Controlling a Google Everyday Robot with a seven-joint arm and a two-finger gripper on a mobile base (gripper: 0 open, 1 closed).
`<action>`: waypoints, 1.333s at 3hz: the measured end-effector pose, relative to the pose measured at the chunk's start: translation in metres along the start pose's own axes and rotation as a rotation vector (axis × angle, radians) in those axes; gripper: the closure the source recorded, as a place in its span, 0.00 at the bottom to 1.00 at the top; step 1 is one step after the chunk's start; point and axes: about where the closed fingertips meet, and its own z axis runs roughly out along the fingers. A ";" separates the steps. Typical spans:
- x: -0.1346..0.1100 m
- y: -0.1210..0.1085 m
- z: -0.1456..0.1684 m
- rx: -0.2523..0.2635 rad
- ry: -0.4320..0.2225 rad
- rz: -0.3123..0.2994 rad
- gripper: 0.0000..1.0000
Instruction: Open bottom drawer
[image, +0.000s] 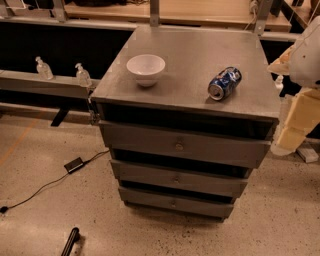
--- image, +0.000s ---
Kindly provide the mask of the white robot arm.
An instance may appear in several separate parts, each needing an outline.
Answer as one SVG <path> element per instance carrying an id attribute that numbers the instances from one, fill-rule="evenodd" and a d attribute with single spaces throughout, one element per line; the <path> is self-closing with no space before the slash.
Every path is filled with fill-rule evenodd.
<path id="1" fill-rule="evenodd" d="M 284 156 L 295 152 L 320 123 L 320 16 L 267 70 L 301 86 L 297 94 L 285 97 L 273 136 L 271 152 Z"/>

